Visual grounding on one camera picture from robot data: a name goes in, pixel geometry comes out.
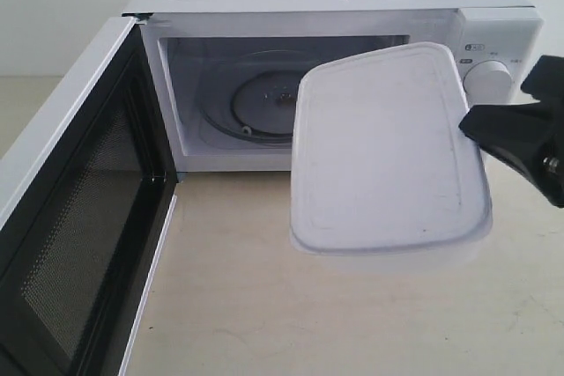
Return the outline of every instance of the beige table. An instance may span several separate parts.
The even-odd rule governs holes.
[[[564,55],[561,0],[532,1],[547,20],[534,58]],[[0,151],[55,82],[0,79]],[[347,275],[294,251],[286,173],[191,175],[129,376],[564,374],[564,211],[494,160],[487,175],[489,243],[420,276]]]

